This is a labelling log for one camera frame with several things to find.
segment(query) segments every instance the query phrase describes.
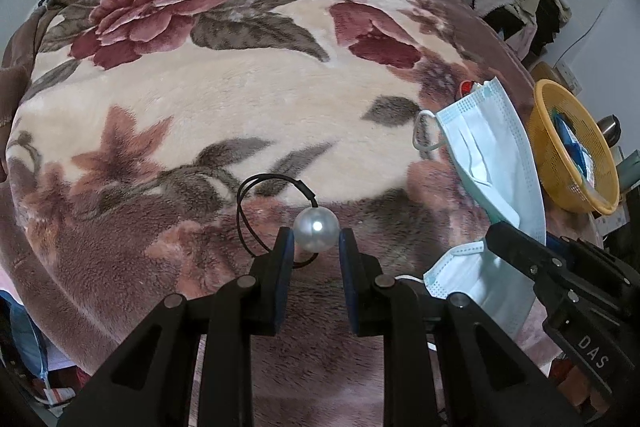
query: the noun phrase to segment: blanket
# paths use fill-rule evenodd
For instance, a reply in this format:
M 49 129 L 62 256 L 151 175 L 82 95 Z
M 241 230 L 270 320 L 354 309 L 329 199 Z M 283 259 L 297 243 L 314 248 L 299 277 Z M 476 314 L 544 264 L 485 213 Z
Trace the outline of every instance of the blanket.
M 303 179 L 386 273 L 421 277 L 489 223 L 446 150 L 412 147 L 414 116 L 494 76 L 526 121 L 530 76 L 462 0 L 50 0 L 0 71 L 2 267 L 89 373 L 168 293 L 248 270 L 234 194 L 251 174 Z M 274 181 L 243 206 L 272 244 L 305 200 Z M 543 316 L 520 340 L 534 359 Z M 253 352 L 258 425 L 382 422 L 382 341 L 350 334 L 337 251 L 293 273 L 281 334 Z

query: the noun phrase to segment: light blue face mask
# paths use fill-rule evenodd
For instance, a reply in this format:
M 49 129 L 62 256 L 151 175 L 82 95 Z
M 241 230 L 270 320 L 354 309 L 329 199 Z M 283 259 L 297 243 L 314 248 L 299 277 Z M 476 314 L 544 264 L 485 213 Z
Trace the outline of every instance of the light blue face mask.
M 444 140 L 418 143 L 424 118 L 438 122 Z M 507 221 L 543 245 L 545 210 L 529 139 L 513 104 L 497 78 L 436 115 L 421 111 L 415 123 L 414 147 L 433 151 L 446 145 L 466 191 L 492 223 Z M 514 337 L 534 301 L 532 282 L 486 249 L 484 241 L 447 251 L 424 274 L 431 295 L 468 294 Z

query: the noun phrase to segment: bed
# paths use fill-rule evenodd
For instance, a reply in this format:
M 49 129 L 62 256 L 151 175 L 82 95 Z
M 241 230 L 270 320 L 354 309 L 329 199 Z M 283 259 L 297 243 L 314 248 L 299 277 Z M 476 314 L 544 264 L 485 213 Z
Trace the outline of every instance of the bed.
M 412 147 L 416 112 L 494 76 L 524 121 L 532 107 L 462 0 L 50 0 L 2 66 L 0 262 L 89 373 L 168 293 L 246 272 L 234 194 L 258 172 L 303 179 L 386 273 L 421 277 L 488 221 L 446 150 Z M 305 201 L 274 181 L 243 206 L 269 244 Z M 596 241 L 545 206 L 550 232 Z M 536 303 L 518 337 L 539 365 L 557 352 L 543 317 Z M 381 349 L 349 334 L 322 254 L 294 273 L 278 340 L 254 342 L 257 424 L 380 423 Z

